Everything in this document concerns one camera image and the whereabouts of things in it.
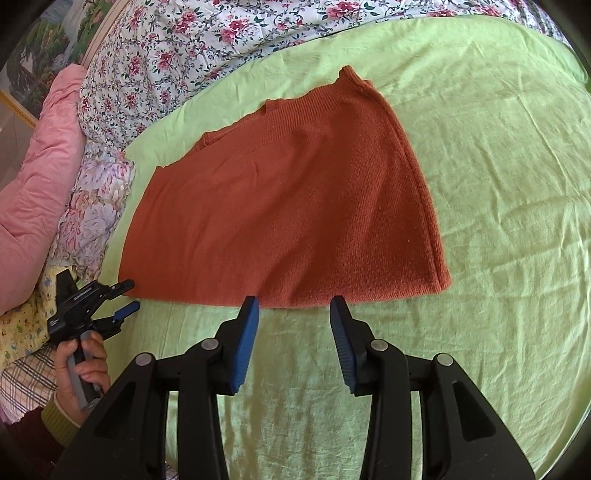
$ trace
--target finger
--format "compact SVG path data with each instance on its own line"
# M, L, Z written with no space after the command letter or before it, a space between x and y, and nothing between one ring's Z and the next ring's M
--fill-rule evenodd
M107 372L107 364L102 358L87 360L74 367L78 375L88 374L90 372Z
M96 341L94 338L82 340L82 349L90 353L95 358L107 358L105 347L102 343Z
M101 345L103 345L104 340L103 340L102 335L99 332L97 332L96 330L92 330L92 332L90 333L90 336L94 340L96 340L97 342L99 342Z
M107 393L111 387L111 378L104 372L90 372L81 375L80 378L88 383L98 383L104 393Z
M76 351L76 348L78 348L77 340L60 343L56 350L56 359L54 360L57 388L69 394L72 393L72 381L70 380L67 361L68 357Z

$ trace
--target floral pillow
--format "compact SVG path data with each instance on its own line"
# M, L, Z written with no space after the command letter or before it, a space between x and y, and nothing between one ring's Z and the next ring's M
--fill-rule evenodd
M86 283L98 278L106 244L123 214L133 162L122 151L101 151L89 141L72 198L49 252L51 265L71 265Z

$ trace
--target human hand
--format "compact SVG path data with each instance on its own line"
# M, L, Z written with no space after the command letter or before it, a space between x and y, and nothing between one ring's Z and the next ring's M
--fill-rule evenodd
M78 340L62 342L56 352L56 400L66 415L78 425L88 418L89 411L81 411L78 407L78 399L72 387L70 373L68 371L67 359L78 348ZM81 379L88 383L97 383L106 393L111 386L111 379L107 372L107 352L103 346L103 338L100 333L92 332L91 338L82 340L82 348L94 358L87 360L74 367L74 372L80 375Z

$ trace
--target pink pillow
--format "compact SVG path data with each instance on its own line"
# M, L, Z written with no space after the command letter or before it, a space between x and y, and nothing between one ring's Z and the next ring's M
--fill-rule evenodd
M66 211L85 146L76 114L85 75L79 65L57 75L21 170L0 192L0 314L33 292Z

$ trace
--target orange sweater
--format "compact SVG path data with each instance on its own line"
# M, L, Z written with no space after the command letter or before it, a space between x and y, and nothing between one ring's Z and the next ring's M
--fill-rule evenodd
M125 241L132 295L327 306L450 285L427 186L384 98L344 67L157 168Z

